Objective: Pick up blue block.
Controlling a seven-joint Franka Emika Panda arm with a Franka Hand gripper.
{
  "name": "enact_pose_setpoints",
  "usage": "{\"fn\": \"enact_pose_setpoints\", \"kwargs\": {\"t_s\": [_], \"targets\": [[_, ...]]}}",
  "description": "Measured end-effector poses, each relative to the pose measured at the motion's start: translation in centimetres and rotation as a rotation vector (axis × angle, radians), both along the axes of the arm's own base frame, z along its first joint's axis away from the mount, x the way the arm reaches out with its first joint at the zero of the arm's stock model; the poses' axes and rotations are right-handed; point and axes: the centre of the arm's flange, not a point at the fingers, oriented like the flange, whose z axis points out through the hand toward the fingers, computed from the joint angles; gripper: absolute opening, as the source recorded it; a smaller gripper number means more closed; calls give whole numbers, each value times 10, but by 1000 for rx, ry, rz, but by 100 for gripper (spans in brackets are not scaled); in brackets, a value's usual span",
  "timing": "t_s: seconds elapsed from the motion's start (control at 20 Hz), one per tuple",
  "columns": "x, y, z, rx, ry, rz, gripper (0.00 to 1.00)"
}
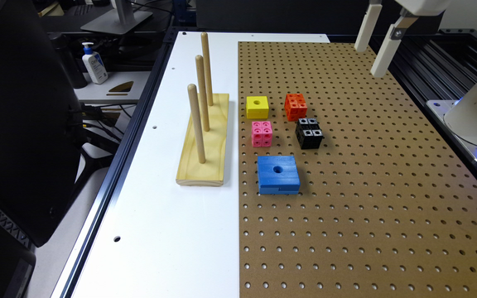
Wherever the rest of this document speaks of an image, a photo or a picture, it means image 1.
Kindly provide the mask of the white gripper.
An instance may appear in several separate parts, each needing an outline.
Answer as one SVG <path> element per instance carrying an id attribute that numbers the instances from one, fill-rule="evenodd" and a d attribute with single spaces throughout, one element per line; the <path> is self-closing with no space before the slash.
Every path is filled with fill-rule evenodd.
<path id="1" fill-rule="evenodd" d="M 403 17 L 393 23 L 384 37 L 377 57 L 371 67 L 371 74 L 374 77 L 383 77 L 393 60 L 395 53 L 402 42 L 402 38 L 410 27 L 419 17 L 433 17 L 440 15 L 451 4 L 452 0 L 395 0 L 403 8 L 415 16 Z M 354 48 L 358 52 L 367 49 L 371 35 L 378 21 L 382 10 L 382 0 L 369 0 L 367 11 L 364 14 L 359 33 L 354 43 Z"/>

